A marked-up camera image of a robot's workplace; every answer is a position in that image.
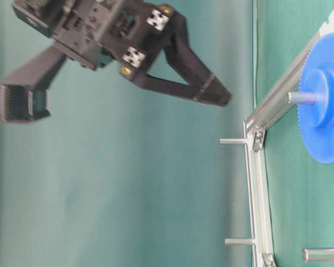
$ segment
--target green fabric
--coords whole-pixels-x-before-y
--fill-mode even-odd
[[[50,43],[0,0],[0,77]],[[250,266],[242,137],[252,112],[252,3],[168,0],[233,93],[227,108],[143,91],[113,63],[67,62],[52,117],[0,125],[0,267]],[[181,81],[161,57],[152,74]]]
[[[334,10],[334,0],[258,1],[258,101]],[[293,108],[267,133],[266,161],[279,267],[304,264],[303,247],[334,247],[334,165],[313,160]]]

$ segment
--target metal peg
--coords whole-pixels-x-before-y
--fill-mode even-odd
[[[315,93],[299,93],[299,92],[290,92],[288,93],[288,103],[292,105],[298,104],[314,104],[317,100]]]
[[[334,263],[334,249],[303,249],[305,263]]]
[[[221,145],[246,145],[247,139],[220,139]]]
[[[253,246],[256,244],[254,238],[234,238],[234,239],[225,239],[226,245],[247,245]]]

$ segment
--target blue gear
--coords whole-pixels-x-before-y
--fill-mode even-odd
[[[321,163],[334,163],[334,33],[321,38],[304,65],[299,92],[315,93],[313,105],[298,105],[303,142]]]

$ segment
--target metal frame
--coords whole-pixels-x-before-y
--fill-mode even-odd
[[[250,239],[226,239],[225,244],[251,245],[254,267],[276,267],[263,149],[264,136],[266,131],[297,103],[295,92],[307,55],[319,38],[332,32],[334,32],[334,11],[329,16],[329,21],[325,22],[316,32],[289,69],[243,122],[243,139],[220,139],[222,145],[245,146],[252,237]]]

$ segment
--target gold screw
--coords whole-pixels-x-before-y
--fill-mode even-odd
[[[129,69],[127,67],[122,67],[121,72],[122,72],[123,75],[128,76],[131,73],[131,69]]]
[[[169,14],[171,12],[171,9],[168,6],[161,6],[161,9],[166,14]]]

